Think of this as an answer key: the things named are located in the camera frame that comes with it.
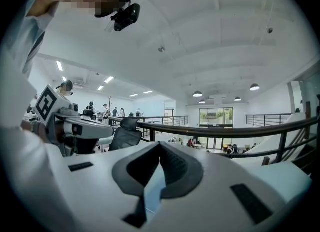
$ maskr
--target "white ceiling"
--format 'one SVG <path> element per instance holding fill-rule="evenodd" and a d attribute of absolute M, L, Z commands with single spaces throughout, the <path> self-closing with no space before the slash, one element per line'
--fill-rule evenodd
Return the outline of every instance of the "white ceiling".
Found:
<path fill-rule="evenodd" d="M 49 76 L 57 86 L 63 82 L 63 76 L 73 82 L 73 90 L 76 92 L 78 89 L 83 89 L 98 94 L 112 95 L 114 97 L 121 97 L 130 100 L 143 98 L 146 96 L 156 95 L 156 92 L 144 94 L 150 89 L 128 83 L 117 78 L 113 78 L 110 82 L 106 83 L 105 80 L 111 74 L 101 74 L 99 70 L 92 71 L 83 67 L 62 63 L 63 71 L 60 71 L 57 66 L 57 60 L 35 57 L 34 62 Z"/>
<path fill-rule="evenodd" d="M 109 17 L 61 3 L 39 55 L 112 74 L 127 83 L 123 95 L 135 93 L 134 84 L 188 104 L 199 101 L 195 90 L 225 95 L 223 103 L 247 101 L 319 60 L 319 43 L 293 0 L 132 2 L 141 5 L 139 20 L 121 32 L 105 31 Z M 261 89 L 251 92 L 252 83 Z"/>

